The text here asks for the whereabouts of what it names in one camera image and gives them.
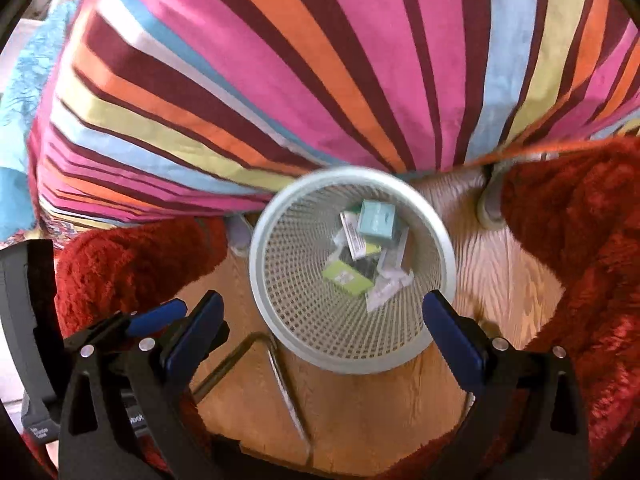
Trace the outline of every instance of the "striped fabric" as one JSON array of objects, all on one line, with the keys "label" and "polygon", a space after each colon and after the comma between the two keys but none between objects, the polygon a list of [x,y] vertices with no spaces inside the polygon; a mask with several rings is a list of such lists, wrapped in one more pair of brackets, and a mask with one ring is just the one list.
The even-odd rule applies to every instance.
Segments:
[{"label": "striped fabric", "polygon": [[446,171],[637,132],[618,0],[84,0],[38,111],[80,230],[259,210],[340,164]]}]

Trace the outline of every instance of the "metal screw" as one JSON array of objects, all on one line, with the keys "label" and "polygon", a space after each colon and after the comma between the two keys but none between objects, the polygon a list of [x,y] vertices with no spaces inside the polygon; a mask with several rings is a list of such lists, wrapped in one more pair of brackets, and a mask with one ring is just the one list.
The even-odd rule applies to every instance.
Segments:
[{"label": "metal screw", "polygon": [[566,350],[561,346],[554,346],[552,351],[558,359],[564,359],[566,357]]},{"label": "metal screw", "polygon": [[92,355],[94,353],[94,346],[93,345],[84,345],[81,349],[80,349],[80,355],[82,357],[89,357],[90,355]]},{"label": "metal screw", "polygon": [[156,340],[152,337],[145,337],[140,343],[138,343],[138,348],[140,348],[143,352],[149,352],[156,346]]},{"label": "metal screw", "polygon": [[493,341],[491,341],[491,344],[496,350],[499,350],[500,352],[504,352],[507,348],[509,348],[509,342],[503,337],[495,338]]}]

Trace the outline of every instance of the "wood grain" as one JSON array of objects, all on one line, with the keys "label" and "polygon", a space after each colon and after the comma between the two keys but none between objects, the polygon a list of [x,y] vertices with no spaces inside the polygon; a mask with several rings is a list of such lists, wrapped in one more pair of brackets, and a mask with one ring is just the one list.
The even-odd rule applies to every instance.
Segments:
[{"label": "wood grain", "polygon": [[[454,307],[496,322],[522,348],[552,315],[561,295],[555,277],[525,253],[508,230],[482,230],[475,217],[484,185],[479,169],[414,183],[443,219],[456,252]],[[229,342],[204,362],[199,382],[246,334],[266,330],[248,280],[248,263],[230,255],[214,273],[180,296],[194,306],[208,289],[225,298]],[[435,345],[407,364],[371,376],[342,376],[283,350],[295,394],[314,441],[313,467],[375,474],[452,428],[463,392]],[[305,447],[280,397],[266,350],[257,346],[200,403],[207,428],[274,459],[304,463]]]}]

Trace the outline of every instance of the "white plastic basket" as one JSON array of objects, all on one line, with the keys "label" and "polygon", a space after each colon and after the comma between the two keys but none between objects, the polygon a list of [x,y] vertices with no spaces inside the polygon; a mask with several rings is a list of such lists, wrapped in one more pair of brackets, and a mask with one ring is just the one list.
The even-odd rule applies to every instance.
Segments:
[{"label": "white plastic basket", "polygon": [[[389,202],[415,237],[413,283],[377,311],[322,278],[339,214],[363,199]],[[438,288],[451,302],[456,266],[449,235],[431,205],[394,176],[345,166],[316,171],[278,193],[254,231],[249,274],[255,302],[276,337],[325,370],[370,374],[417,356],[433,338],[422,298]]]}]

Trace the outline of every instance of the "chair leg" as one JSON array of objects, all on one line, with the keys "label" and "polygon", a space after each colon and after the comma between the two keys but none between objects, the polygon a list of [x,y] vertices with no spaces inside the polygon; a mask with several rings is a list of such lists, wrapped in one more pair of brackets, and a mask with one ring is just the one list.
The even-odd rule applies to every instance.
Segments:
[{"label": "chair leg", "polygon": [[286,367],[280,361],[278,345],[273,334],[265,332],[251,332],[240,342],[238,346],[236,346],[236,348],[222,359],[222,362],[215,368],[215,370],[213,370],[200,384],[198,384],[198,386],[193,389],[193,399],[196,404],[199,404],[257,341],[261,341],[267,347],[271,369],[273,370],[276,382],[278,383],[284,403],[287,406],[287,411],[289,412],[289,416],[291,417],[291,421],[293,422],[296,431],[306,445],[305,465],[310,465],[313,460],[313,446],[311,444],[311,438],[306,430],[306,425],[303,423],[300,407],[295,402],[294,396],[291,394],[290,381],[286,375]]}]

